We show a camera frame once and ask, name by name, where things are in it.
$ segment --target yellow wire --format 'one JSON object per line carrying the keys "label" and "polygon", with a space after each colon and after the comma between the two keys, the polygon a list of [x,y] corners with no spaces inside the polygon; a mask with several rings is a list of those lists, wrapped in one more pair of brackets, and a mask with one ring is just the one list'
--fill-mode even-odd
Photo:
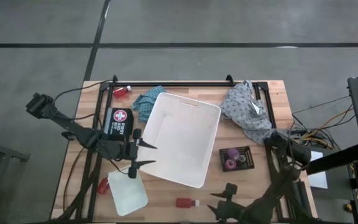
{"label": "yellow wire", "polygon": [[328,148],[330,149],[334,149],[332,146],[330,146],[326,141],[323,141],[321,139],[318,139],[318,138],[306,138],[304,139],[305,141],[307,140],[310,140],[310,141],[317,141],[317,142],[320,142],[320,143],[323,143],[325,146],[327,146]]}
{"label": "yellow wire", "polygon": [[331,119],[329,119],[327,122],[325,122],[325,124],[323,124],[320,128],[318,128],[318,129],[316,129],[315,131],[313,131],[312,133],[307,134],[306,136],[304,136],[303,139],[304,139],[304,138],[307,138],[307,137],[310,137],[310,136],[314,136],[318,131],[320,131],[321,128],[325,127],[325,126],[326,126],[329,122],[331,122],[333,119],[335,119],[335,118],[339,117],[340,115],[342,115],[342,114],[344,114],[344,113],[347,113],[348,111],[351,111],[351,110],[353,110],[353,108],[350,108],[350,109],[348,109],[348,110],[343,111],[342,113],[339,113],[339,114],[333,116]]}

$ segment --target wooden tabletop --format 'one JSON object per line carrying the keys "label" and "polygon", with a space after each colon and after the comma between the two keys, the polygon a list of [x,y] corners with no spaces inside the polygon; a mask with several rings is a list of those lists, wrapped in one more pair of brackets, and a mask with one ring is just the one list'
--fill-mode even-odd
{"label": "wooden tabletop", "polygon": [[[273,106],[273,112],[277,124],[277,128],[289,128],[293,122],[291,116],[290,104],[288,102],[287,93],[285,91],[284,82],[266,81],[268,83],[270,97]],[[89,86],[96,82],[84,82],[83,86]],[[224,99],[224,95],[229,87],[165,87],[168,93],[180,95],[215,105],[220,105]],[[150,87],[133,87],[132,93],[115,99],[113,98],[112,107],[130,108],[135,99],[145,93]],[[76,117],[86,116],[95,111],[96,100],[98,96],[99,85],[84,89],[81,92],[80,101]],[[104,106],[106,104],[106,96],[104,96],[100,119],[103,119]],[[145,123],[137,121],[138,114],[134,111],[135,123],[134,128],[144,129]],[[82,119],[78,121],[82,126],[91,127],[93,118]],[[250,146],[252,157],[255,163],[255,169],[223,172],[219,161],[219,149],[237,146]],[[68,173],[75,157],[78,155],[82,147],[72,141],[68,145],[65,162],[63,165],[62,175],[58,186],[55,204],[53,206],[52,218],[57,218],[63,212],[63,189],[67,182]],[[78,193],[83,175],[86,152],[81,153],[73,175],[67,188],[66,207],[74,199]],[[128,162],[118,162],[119,167],[127,166]],[[107,176],[109,172],[115,168],[107,161],[103,160],[100,179]],[[111,192],[106,195],[96,197],[96,205],[94,210],[94,222],[215,222],[213,212],[206,206],[217,206],[219,198],[213,197],[210,193],[220,193],[224,190],[226,183],[230,182],[238,186],[235,202],[241,205],[249,205],[255,199],[261,197],[270,185],[269,169],[267,167],[266,153],[263,146],[249,140],[241,128],[229,120],[221,120],[219,122],[218,131],[213,147],[211,160],[208,167],[205,184],[200,189],[194,189],[181,184],[176,184],[167,180],[159,179],[143,172],[140,172],[144,187],[149,198],[146,207],[130,213],[124,217],[120,217],[116,213],[114,201]],[[301,180],[306,184],[312,214],[317,217],[313,196],[311,194],[310,185],[306,172],[301,175]],[[90,192],[85,197],[84,211],[88,211]],[[189,197],[200,200],[200,207],[193,208],[176,208],[175,200],[177,197]],[[283,212],[286,213],[286,205],[282,199]],[[277,221],[276,213],[273,213],[272,221]]]}

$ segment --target black cardboard package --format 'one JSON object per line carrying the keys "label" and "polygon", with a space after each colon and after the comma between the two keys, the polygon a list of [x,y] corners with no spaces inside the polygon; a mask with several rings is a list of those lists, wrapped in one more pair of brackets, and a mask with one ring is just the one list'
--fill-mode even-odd
{"label": "black cardboard package", "polygon": [[129,108],[109,108],[104,132],[109,137],[129,140],[134,128],[134,115]]}

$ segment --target gray floor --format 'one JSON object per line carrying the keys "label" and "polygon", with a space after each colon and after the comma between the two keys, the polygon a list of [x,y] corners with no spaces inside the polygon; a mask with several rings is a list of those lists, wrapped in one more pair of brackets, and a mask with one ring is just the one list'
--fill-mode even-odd
{"label": "gray floor", "polygon": [[[0,1],[0,43],[92,43],[103,0]],[[102,42],[358,42],[358,0],[117,1]],[[0,144],[30,152],[13,162],[0,195],[0,220],[50,215],[67,142],[57,125],[25,112],[35,92],[55,96],[83,81],[91,49],[0,49]],[[358,48],[99,49],[91,80],[284,80],[297,111],[347,95],[358,76]],[[58,107],[74,114],[79,93]],[[299,114],[322,125],[350,101]],[[341,147],[358,143],[356,122],[332,128]],[[315,198],[319,216],[348,222],[346,201]]]}

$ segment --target red cross logo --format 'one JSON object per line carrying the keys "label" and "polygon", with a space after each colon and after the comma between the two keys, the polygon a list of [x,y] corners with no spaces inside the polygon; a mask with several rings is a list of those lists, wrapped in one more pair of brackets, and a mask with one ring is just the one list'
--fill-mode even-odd
{"label": "red cross logo", "polygon": [[118,122],[123,122],[127,119],[127,113],[123,110],[117,110],[114,112],[114,119]]}

